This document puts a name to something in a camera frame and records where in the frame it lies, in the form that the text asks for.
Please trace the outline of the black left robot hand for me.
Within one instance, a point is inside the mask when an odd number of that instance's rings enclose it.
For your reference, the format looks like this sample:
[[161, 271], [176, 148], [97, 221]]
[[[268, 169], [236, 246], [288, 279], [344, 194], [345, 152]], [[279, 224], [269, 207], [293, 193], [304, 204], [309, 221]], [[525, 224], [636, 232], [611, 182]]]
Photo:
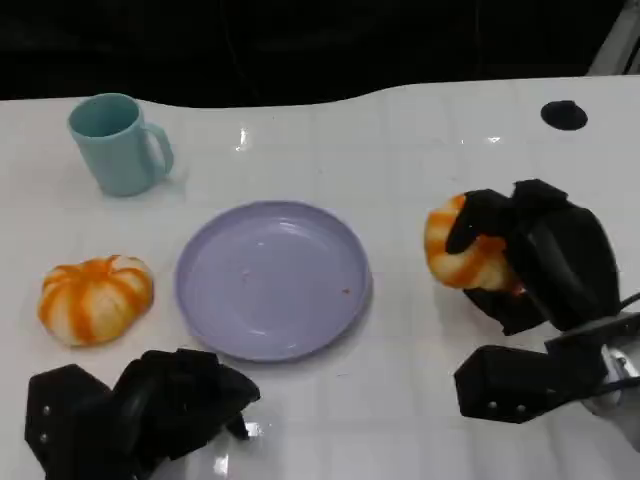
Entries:
[[147, 479], [228, 431], [249, 438], [243, 411], [261, 398], [258, 386], [211, 352], [149, 350], [122, 372], [109, 401], [112, 442], [132, 461], [133, 479]]

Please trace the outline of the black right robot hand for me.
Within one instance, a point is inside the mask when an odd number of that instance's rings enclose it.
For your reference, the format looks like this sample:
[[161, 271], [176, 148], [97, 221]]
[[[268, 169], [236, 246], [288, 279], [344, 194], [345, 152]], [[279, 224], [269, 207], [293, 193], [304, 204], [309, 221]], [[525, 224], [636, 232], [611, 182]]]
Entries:
[[622, 306], [613, 248], [596, 215], [566, 192], [540, 180], [515, 183], [505, 196], [491, 189], [465, 193], [446, 237], [449, 254], [498, 240], [506, 286], [466, 286], [464, 294], [504, 335], [544, 322], [566, 332], [617, 315]]

